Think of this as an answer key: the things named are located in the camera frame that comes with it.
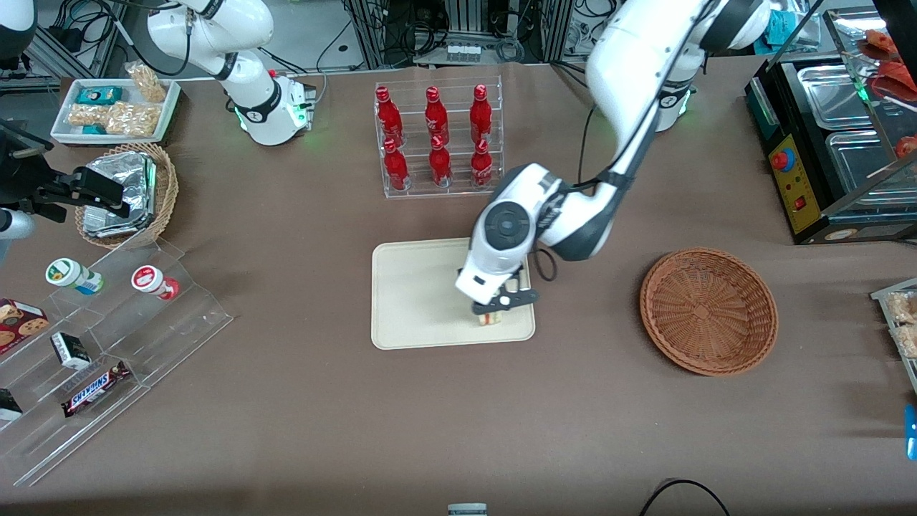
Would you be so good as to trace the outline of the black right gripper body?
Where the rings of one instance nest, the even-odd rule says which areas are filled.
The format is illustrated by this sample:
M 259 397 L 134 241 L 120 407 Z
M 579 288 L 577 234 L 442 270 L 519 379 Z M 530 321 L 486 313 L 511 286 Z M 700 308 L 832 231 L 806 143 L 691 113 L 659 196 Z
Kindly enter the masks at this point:
M 55 171 L 43 157 L 32 156 L 17 159 L 2 156 L 1 160 L 1 206 L 36 214 L 36 192 L 55 180 Z

